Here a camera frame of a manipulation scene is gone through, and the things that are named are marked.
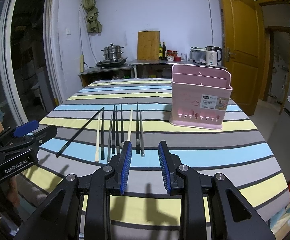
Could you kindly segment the person's left hand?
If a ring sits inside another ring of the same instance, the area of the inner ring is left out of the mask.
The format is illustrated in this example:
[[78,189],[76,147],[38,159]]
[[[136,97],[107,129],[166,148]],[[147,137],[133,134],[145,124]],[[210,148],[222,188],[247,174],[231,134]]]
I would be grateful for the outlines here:
[[[9,179],[8,186],[9,186],[9,189],[4,194],[3,198],[7,199],[8,202],[10,202],[13,205],[13,207],[18,207],[20,204],[20,199],[18,196],[17,181],[16,181],[15,176]],[[4,204],[3,201],[0,199],[0,205],[3,205],[3,204]]]

